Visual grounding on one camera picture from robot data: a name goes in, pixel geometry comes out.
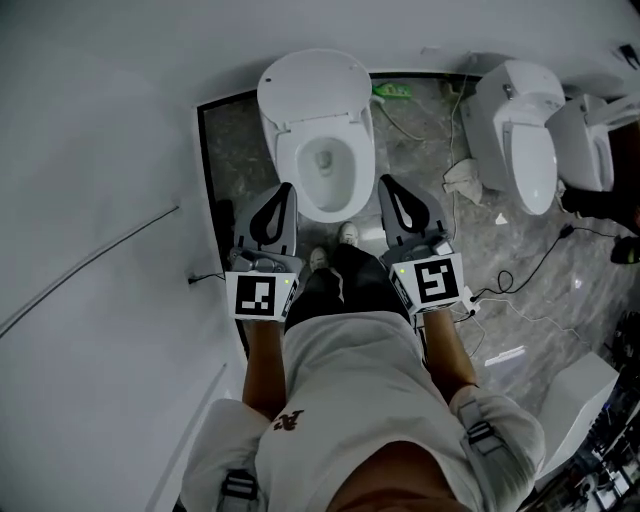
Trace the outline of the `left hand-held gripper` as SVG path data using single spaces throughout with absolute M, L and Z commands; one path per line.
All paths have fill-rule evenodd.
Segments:
M 302 271 L 302 260 L 294 256 L 296 236 L 297 194 L 289 182 L 262 192 L 241 211 L 236 247 L 230 252 L 232 268 L 225 273 L 232 318 L 286 320 Z

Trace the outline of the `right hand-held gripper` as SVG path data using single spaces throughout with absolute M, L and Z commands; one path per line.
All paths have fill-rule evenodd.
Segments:
M 390 247 L 382 262 L 408 314 L 449 308 L 461 301 L 462 257 L 443 237 L 448 225 L 438 199 L 411 180 L 391 174 L 380 177 L 378 198 Z

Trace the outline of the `person's left forearm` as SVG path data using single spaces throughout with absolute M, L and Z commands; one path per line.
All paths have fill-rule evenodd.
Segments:
M 242 402 L 268 420 L 274 420 L 287 403 L 280 324 L 251 322 L 248 344 Z

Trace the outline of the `person's right forearm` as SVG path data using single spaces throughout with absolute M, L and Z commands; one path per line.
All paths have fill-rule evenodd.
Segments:
M 477 387 L 477 376 L 471 359 L 456 331 L 448 309 L 423 314 L 426 334 L 427 370 L 434 386 L 450 410 L 455 396 L 464 389 Z

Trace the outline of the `white toilet with chrome lever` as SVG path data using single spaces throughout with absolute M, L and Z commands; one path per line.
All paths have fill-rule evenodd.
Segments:
M 564 105 L 551 70 L 514 59 L 484 75 L 460 104 L 482 185 L 505 193 L 529 215 L 544 214 L 555 197 L 557 159 L 547 122 Z

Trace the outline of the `white toilet lid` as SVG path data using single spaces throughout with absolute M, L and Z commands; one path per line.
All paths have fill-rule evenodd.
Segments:
M 370 94 L 369 73 L 357 59 L 337 50 L 309 49 L 272 63 L 259 80 L 257 101 L 263 117 L 286 128 L 318 118 L 356 117 Z

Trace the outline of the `black power adapter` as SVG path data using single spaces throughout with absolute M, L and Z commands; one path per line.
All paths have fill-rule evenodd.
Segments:
M 224 256 L 234 246 L 234 226 L 233 202 L 230 199 L 217 201 L 214 208 L 214 228 L 218 248 Z

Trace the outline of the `white crumpled cloth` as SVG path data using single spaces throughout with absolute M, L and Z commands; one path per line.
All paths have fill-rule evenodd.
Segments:
M 454 164 L 443 176 L 443 190 L 458 192 L 475 205 L 480 205 L 483 186 L 479 179 L 477 161 L 467 158 Z

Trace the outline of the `person's black trousers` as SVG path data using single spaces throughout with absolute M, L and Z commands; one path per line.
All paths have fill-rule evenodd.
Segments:
M 293 301 L 285 331 L 319 316 L 378 311 L 397 313 L 411 322 L 380 261 L 357 247 L 340 243 L 330 266 L 314 270 Z

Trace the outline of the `green bottle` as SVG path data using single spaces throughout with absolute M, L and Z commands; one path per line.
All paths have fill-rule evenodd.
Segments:
M 385 82 L 372 87 L 372 93 L 383 100 L 410 100 L 411 88 L 406 84 Z

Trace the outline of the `person's white shirt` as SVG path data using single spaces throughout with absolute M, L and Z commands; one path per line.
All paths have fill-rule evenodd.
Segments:
M 472 512 L 517 512 L 545 458 L 539 422 L 512 400 L 461 390 L 450 410 L 426 345 L 391 312 L 319 316 L 281 330 L 287 403 L 268 420 L 216 401 L 181 490 L 187 512 L 326 512 L 383 446 L 410 442 L 439 464 Z

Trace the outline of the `large white box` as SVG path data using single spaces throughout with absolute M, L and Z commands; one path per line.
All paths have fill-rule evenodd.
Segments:
M 536 491 L 562 472 L 577 453 L 618 378 L 619 372 L 594 351 L 552 370 L 537 416 L 545 434 L 546 456 Z

